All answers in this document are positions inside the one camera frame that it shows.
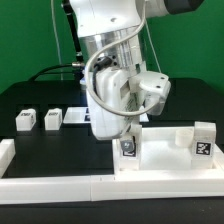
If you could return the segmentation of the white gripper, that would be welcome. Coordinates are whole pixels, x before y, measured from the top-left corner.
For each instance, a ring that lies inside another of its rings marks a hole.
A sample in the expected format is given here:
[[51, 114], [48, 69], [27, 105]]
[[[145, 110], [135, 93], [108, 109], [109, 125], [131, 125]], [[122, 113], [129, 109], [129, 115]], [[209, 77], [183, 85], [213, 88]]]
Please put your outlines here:
[[[96, 87], [99, 98], [109, 107], [122, 112], [139, 109], [139, 94], [132, 93], [129, 84], [130, 72], [124, 69], [104, 69], [96, 74]], [[87, 104], [93, 135], [98, 140], [120, 138], [130, 128], [133, 117], [118, 116], [100, 107], [87, 94]], [[135, 150], [134, 137], [125, 135], [120, 139], [124, 152]]]

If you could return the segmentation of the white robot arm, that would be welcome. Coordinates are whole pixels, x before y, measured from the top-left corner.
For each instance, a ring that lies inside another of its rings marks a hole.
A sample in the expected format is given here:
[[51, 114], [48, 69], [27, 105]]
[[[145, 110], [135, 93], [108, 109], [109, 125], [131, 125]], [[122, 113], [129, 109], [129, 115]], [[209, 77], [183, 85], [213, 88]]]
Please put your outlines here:
[[192, 12], [203, 1], [69, 0], [89, 56], [84, 77], [97, 139], [116, 139], [127, 154], [137, 151], [141, 132], [134, 121], [159, 115], [171, 88], [167, 75], [146, 69], [139, 33], [148, 18]]

